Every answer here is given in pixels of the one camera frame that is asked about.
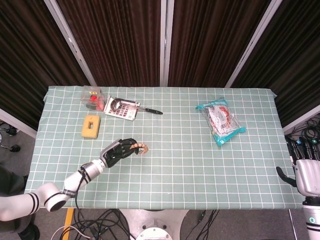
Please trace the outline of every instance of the person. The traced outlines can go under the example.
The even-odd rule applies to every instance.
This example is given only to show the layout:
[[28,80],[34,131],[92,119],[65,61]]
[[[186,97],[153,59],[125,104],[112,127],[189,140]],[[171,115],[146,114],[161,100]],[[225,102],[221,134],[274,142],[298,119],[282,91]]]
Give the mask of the person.
[[[28,176],[19,176],[0,164],[0,196],[23,194]],[[0,221],[0,233],[15,232],[21,240],[39,240],[40,231],[33,223],[34,216],[28,215],[11,221]]]

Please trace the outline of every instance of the table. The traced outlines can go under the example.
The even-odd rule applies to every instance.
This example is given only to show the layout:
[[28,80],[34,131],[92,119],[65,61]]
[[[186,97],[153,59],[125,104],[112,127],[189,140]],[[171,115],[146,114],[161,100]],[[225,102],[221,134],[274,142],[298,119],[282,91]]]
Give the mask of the table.
[[[26,192],[64,180],[98,159],[117,139],[148,145],[107,168],[78,194],[81,208],[293,209],[303,197],[282,182],[276,166],[293,176],[284,133],[270,89],[103,87],[108,95],[135,100],[163,115],[139,111],[134,121],[86,108],[81,86],[50,86],[44,98]],[[217,146],[195,108],[225,97],[246,132]],[[81,136],[84,117],[101,117],[98,138]],[[65,207],[75,207],[74,199]]]

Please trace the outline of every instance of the curtain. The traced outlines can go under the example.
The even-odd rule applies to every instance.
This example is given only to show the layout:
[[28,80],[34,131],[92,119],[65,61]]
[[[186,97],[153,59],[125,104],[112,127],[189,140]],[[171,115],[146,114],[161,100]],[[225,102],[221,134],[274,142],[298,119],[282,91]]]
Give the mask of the curtain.
[[271,89],[283,127],[320,105],[320,1],[283,1],[231,87]]
[[160,82],[160,0],[57,0],[98,86]]
[[38,129],[50,85],[89,85],[43,1],[0,3],[0,108]]
[[168,85],[223,88],[269,0],[175,0]]

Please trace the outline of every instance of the sponge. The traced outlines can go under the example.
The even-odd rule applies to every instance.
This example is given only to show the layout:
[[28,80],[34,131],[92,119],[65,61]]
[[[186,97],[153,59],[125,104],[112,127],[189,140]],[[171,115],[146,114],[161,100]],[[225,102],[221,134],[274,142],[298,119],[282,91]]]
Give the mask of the sponge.
[[100,117],[97,115],[87,115],[84,118],[81,135],[84,138],[96,139],[100,125]]

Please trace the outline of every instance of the silver robotic hand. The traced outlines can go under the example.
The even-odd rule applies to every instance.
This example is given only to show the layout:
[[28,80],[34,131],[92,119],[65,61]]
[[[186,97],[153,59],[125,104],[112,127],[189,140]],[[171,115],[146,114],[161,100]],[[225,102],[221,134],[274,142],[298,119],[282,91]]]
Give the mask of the silver robotic hand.
[[111,168],[120,159],[132,153],[146,153],[148,147],[137,143],[133,138],[118,139],[100,153],[98,160],[93,160],[80,167],[80,169],[64,181],[62,192],[54,183],[46,183],[34,192],[0,197],[0,221],[10,221],[36,213],[41,206],[49,212],[62,208],[69,198],[75,198],[78,190],[100,175],[104,168]]
[[286,183],[296,187],[305,196],[302,203],[306,227],[310,240],[320,239],[320,161],[297,159],[293,166],[295,179],[287,177],[280,167],[277,173]]

